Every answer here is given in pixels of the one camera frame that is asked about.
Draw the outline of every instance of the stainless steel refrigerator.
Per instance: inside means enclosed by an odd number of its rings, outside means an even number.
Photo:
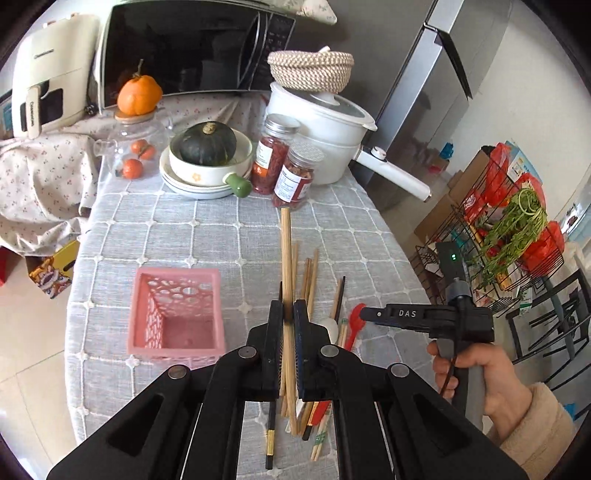
[[[342,96],[378,130],[366,144],[413,174],[450,141],[505,34],[512,0],[330,0],[337,24],[300,21],[291,48],[352,53]],[[406,192],[358,164],[353,174],[379,210]]]

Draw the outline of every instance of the green handle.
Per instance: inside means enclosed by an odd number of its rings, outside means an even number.
[[[230,185],[234,195],[236,195],[238,198],[243,199],[244,197],[248,197],[248,194],[252,191],[252,183],[240,175],[236,175],[235,173],[226,175],[223,178],[223,181]]]

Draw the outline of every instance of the tile floor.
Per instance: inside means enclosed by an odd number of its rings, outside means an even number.
[[[64,381],[69,290],[51,300],[14,255],[0,287],[0,432],[35,479],[75,446]]]

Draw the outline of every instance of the white lid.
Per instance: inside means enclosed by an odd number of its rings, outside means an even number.
[[[276,95],[289,96],[293,100],[306,102],[308,106],[325,117],[347,124],[361,125],[371,131],[377,130],[375,120],[369,113],[340,95],[286,89],[277,82],[271,84],[271,91]]]

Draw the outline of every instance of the glass jar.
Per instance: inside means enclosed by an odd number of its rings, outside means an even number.
[[[117,124],[107,140],[97,140],[93,148],[95,155],[103,157],[102,168],[128,180],[157,174],[160,155],[173,136],[168,112],[158,109],[129,116],[117,111],[115,120]]]
[[[314,169],[323,160],[321,149],[300,138],[294,140],[275,185],[273,205],[298,208],[314,180]]]
[[[278,113],[267,115],[252,165],[252,187],[262,195],[270,195],[287,158],[291,141],[300,129],[298,120]]]

